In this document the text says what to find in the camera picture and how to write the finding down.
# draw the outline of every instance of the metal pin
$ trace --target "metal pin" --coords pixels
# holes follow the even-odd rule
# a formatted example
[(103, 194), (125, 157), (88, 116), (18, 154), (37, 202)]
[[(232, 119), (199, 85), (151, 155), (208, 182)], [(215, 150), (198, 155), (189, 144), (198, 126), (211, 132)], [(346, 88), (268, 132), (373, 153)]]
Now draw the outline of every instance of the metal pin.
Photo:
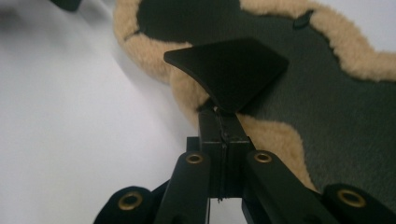
[(350, 189), (340, 189), (337, 191), (337, 196), (341, 202), (349, 206), (362, 208), (366, 206), (366, 201), (357, 192)]
[(204, 160), (204, 157), (198, 154), (191, 154), (186, 158), (186, 161), (190, 164), (201, 163)]
[(124, 211), (134, 210), (143, 202), (143, 197), (138, 191), (124, 194), (119, 200), (119, 208)]
[(254, 156), (254, 159), (261, 163), (267, 163), (267, 162), (272, 161), (272, 157), (264, 152), (256, 153), (256, 155)]

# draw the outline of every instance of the white backdrop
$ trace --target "white backdrop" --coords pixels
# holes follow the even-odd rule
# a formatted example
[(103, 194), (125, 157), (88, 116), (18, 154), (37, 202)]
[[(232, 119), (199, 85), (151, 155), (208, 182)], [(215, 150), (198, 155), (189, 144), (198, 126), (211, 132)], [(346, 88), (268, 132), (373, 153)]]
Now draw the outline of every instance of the white backdrop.
[[(320, 2), (396, 51), (395, 1)], [(117, 45), (113, 5), (0, 0), (0, 223), (92, 223), (115, 191), (166, 181), (197, 134)], [(213, 201), (211, 223), (246, 223), (240, 200)]]

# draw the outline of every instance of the sheepskin trim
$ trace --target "sheepskin trim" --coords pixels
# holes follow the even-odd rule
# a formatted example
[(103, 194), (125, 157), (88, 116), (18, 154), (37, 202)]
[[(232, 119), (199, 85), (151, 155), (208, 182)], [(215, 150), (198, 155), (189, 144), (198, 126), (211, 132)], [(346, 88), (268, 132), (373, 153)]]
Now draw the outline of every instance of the sheepskin trim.
[(276, 154), (306, 187), (315, 190), (304, 162), (303, 141), (291, 126), (240, 114), (237, 116), (258, 150)]
[(242, 10), (253, 15), (277, 15), (296, 19), (318, 6), (307, 0), (240, 0)]
[(396, 81), (396, 53), (375, 51), (360, 30), (343, 15), (320, 7), (310, 22), (329, 38), (341, 68), (349, 75), (363, 80)]
[(119, 0), (114, 10), (114, 34), (128, 56), (148, 75), (169, 83), (173, 66), (163, 61), (166, 51), (184, 49), (189, 43), (163, 42), (139, 33), (136, 13), (140, 0)]
[(281, 15), (296, 19), (314, 10), (310, 24), (330, 41), (349, 75), (372, 81), (396, 81), (396, 54), (375, 51), (358, 27), (330, 7), (307, 0), (240, 0), (241, 8), (254, 15)]

